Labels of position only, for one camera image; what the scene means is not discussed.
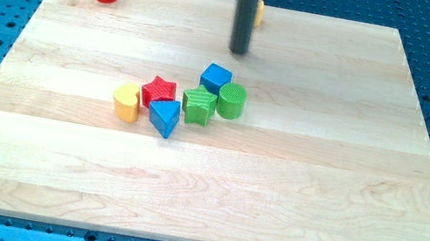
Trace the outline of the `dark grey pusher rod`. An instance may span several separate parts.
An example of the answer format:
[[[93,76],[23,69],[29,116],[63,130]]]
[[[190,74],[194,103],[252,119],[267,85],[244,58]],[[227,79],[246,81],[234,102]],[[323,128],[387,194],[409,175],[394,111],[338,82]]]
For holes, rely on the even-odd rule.
[[[236,0],[229,48],[234,54],[246,55],[254,27],[259,0]]]

